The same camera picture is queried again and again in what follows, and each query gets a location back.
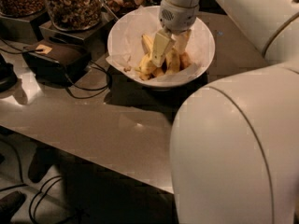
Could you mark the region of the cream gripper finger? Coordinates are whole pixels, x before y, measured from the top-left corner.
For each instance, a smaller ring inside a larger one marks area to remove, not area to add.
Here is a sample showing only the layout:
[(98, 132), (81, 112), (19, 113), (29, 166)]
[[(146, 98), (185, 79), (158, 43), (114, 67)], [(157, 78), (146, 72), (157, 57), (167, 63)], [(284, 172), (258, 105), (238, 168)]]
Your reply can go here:
[(185, 49), (188, 45), (192, 30), (189, 29), (187, 31), (182, 32), (179, 35), (174, 35), (175, 38), (175, 49), (178, 51), (179, 54), (183, 54)]
[(161, 67), (166, 54), (173, 48), (174, 44), (175, 40), (172, 38), (172, 33), (168, 29), (163, 28), (158, 31), (153, 42), (152, 63), (157, 67)]

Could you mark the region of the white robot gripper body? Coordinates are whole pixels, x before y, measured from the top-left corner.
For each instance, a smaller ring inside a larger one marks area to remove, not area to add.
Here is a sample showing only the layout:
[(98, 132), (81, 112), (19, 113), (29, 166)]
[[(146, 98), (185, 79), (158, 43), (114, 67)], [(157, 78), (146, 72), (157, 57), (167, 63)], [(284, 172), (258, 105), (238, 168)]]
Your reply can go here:
[(189, 30), (195, 23), (199, 6), (180, 7), (167, 0), (162, 0), (159, 11), (161, 26), (172, 34), (180, 34)]

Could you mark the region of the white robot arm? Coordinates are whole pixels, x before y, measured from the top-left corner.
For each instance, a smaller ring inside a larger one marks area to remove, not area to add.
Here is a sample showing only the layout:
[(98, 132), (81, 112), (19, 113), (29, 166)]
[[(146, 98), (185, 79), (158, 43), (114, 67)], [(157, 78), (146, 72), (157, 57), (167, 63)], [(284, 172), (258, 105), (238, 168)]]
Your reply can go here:
[[(178, 110), (170, 141), (179, 224), (293, 224), (299, 190), (297, 0), (216, 0), (268, 65), (218, 79)], [(163, 0), (182, 31), (199, 0)]]

